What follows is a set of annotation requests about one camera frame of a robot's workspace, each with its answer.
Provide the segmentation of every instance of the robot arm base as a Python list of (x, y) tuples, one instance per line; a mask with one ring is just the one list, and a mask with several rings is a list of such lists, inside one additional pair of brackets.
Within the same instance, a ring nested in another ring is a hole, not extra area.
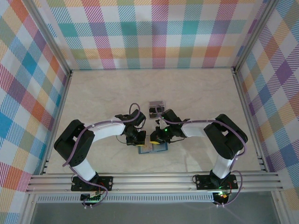
[(197, 190), (238, 189), (236, 176), (230, 173), (225, 178), (220, 179), (211, 170), (210, 175), (195, 175), (193, 181)]
[[(112, 190), (113, 177), (112, 176), (99, 176), (98, 173), (89, 181), (90, 183), (95, 183), (102, 185), (107, 188), (108, 191)], [(72, 179), (71, 191), (99, 191), (99, 187), (90, 185), (82, 181), (79, 177), (75, 176)]]

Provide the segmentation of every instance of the metal extrusion bar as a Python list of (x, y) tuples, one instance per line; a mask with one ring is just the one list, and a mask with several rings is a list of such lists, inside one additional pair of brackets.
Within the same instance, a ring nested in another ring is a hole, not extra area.
[(55, 122), (54, 122), (53, 129), (51, 131), (50, 141), (47, 144), (46, 152), (45, 152), (45, 155), (44, 155), (43, 160), (42, 160), (41, 168), (39, 170), (39, 173), (41, 175), (44, 174), (43, 170), (45, 168), (45, 164), (46, 164), (46, 162), (48, 162), (48, 160), (51, 156), (51, 152), (52, 152), (52, 149), (53, 149), (53, 146), (54, 146), (55, 136), (56, 136), (56, 133), (57, 133), (57, 130), (58, 130), (58, 126), (59, 126), (59, 122), (60, 122), (60, 119), (61, 119), (62, 111), (64, 109), (66, 96), (67, 96), (67, 93), (68, 93), (70, 85), (71, 85), (71, 78), (72, 78), (72, 75), (68, 76), (67, 80), (66, 80), (64, 92), (63, 92), (63, 95), (62, 95), (62, 98), (61, 98), (60, 106), (58, 108), (58, 113), (57, 113), (57, 116), (56, 116), (56, 119), (55, 119)]
[(292, 215), (291, 209), (289, 208), (288, 203), (285, 200), (284, 192), (274, 191), (272, 192), (272, 197), (280, 222), (283, 224), (296, 223)]
[(57, 60), (61, 63), (64, 70), (68, 73), (68, 75), (71, 75), (71, 69), (69, 65), (67, 64), (60, 48), (58, 47), (57, 43), (54, 40), (54, 37), (52, 36), (51, 32), (49, 31), (46, 23), (42, 19), (41, 14), (39, 13), (38, 9), (36, 8), (36, 5), (33, 3), (32, 0), (23, 0), (24, 5), (26, 6), (27, 10), (29, 11), (30, 15), (32, 16), (33, 20), (36, 22), (38, 28), (40, 29), (43, 37), (45, 38), (46, 42), (48, 43), (49, 47), (53, 51), (55, 57)]
[[(109, 194), (119, 193), (194, 193), (220, 192), (221, 190), (196, 190), (192, 177), (195, 174), (207, 175), (208, 172), (188, 173), (124, 173), (100, 174), (114, 177), (113, 189)], [(242, 192), (280, 191), (282, 183), (276, 173), (244, 171)], [(72, 174), (34, 175), (28, 185), (30, 194), (78, 193), (71, 191)]]
[(258, 21), (258, 25), (256, 26), (255, 30), (253, 31), (248, 43), (246, 44), (245, 49), (243, 50), (237, 65), (235, 66), (236, 71), (238, 71), (243, 64), (245, 63), (251, 49), (253, 48), (254, 44), (256, 43), (257, 39), (259, 38), (263, 28), (266, 26), (266, 23), (271, 16), (273, 10), (275, 9), (276, 5), (278, 4), (279, 0), (270, 0), (268, 1), (267, 6), (265, 7), (263, 14)]
[(243, 91), (238, 73), (236, 73), (236, 71), (233, 68), (231, 70), (232, 70), (234, 82), (235, 82), (235, 85), (236, 85), (236, 88), (237, 88), (237, 92), (238, 92), (238, 95), (239, 95), (239, 98), (240, 98), (240, 102), (241, 102), (241, 105), (242, 105), (242, 108), (243, 108), (243, 111), (244, 111), (245, 119), (246, 119), (247, 124), (248, 124), (250, 135), (252, 137), (253, 144), (256, 148), (257, 156), (260, 157), (263, 160), (264, 168), (265, 168), (266, 171), (269, 172), (269, 167), (268, 167), (268, 164), (267, 164), (266, 159), (265, 159), (266, 157), (264, 156), (262, 146), (261, 146), (261, 143), (259, 141), (259, 137), (257, 135), (256, 129), (255, 129), (255, 126), (254, 126), (253, 118), (252, 118), (251, 113), (250, 113), (250, 109), (248, 107), (248, 104), (246, 103), (246, 99), (245, 99), (245, 96), (244, 96), (244, 91)]

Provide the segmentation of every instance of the black bracket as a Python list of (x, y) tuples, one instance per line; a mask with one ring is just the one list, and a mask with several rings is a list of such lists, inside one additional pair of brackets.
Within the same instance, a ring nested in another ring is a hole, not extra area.
[(196, 190), (230, 190), (230, 188), (238, 189), (237, 179), (233, 174), (230, 174), (219, 188), (216, 188), (211, 182), (210, 175), (195, 175), (193, 177), (193, 182), (196, 184)]
[(213, 193), (213, 198), (214, 198), (214, 201), (213, 202), (214, 204), (226, 204), (228, 202), (228, 199), (229, 199), (229, 195), (227, 195), (226, 197), (223, 197), (222, 195), (219, 195), (218, 193)]
[[(98, 185), (102, 185), (107, 188), (108, 191), (112, 190), (113, 186), (113, 177), (112, 176), (95, 176), (89, 182), (96, 183)], [(99, 191), (97, 186), (93, 186), (87, 184), (79, 179), (79, 177), (74, 177), (72, 179), (71, 191)]]

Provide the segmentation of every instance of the colorful plaid wall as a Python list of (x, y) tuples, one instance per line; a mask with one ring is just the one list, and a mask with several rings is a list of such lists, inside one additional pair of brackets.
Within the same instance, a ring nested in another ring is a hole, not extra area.
[(262, 5), (262, 0), (35, 2), (70, 67), (81, 70), (231, 67)]
[(280, 0), (240, 72), (270, 170), (299, 222), (298, 0)]
[(246, 34), (246, 36), (245, 36), (245, 38), (243, 40), (243, 43), (242, 43), (242, 45), (241, 45), (241, 47), (240, 47), (240, 49), (238, 51), (238, 54), (235, 57), (235, 60), (234, 60), (234, 63), (232, 65), (232, 67), (235, 67), (237, 65), (237, 63), (239, 61), (239, 58), (242, 55), (242, 53), (244, 51), (244, 48), (247, 45), (248, 41), (250, 40), (253, 31), (256, 29), (257, 25), (259, 24), (258, 22), (259, 22), (259, 20), (260, 20), (260, 18), (262, 16), (262, 14), (263, 14), (263, 12), (264, 12), (267, 4), (268, 4), (268, 2), (269, 2), (269, 0), (263, 0), (263, 2), (261, 4), (261, 6), (260, 6), (260, 8), (259, 8), (259, 10), (258, 10), (258, 12), (256, 14), (256, 16), (254, 17), (253, 22), (252, 22), (252, 24), (251, 24), (251, 26), (250, 26), (250, 28), (248, 30), (248, 33)]
[(21, 0), (0, 5), (0, 224), (15, 224), (66, 75)]

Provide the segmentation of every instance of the aluminum rail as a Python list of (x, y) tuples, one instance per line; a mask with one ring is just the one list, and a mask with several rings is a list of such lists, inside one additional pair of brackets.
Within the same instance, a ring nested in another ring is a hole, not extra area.
[[(192, 177), (195, 174), (208, 175), (208, 172), (186, 173), (116, 173), (99, 174), (113, 176), (113, 188), (109, 194), (119, 193), (194, 193), (220, 192), (221, 190), (196, 190)], [(78, 193), (71, 191), (73, 174), (34, 175), (27, 188), (29, 194)], [(244, 171), (242, 192), (281, 191), (282, 183), (277, 173)]]

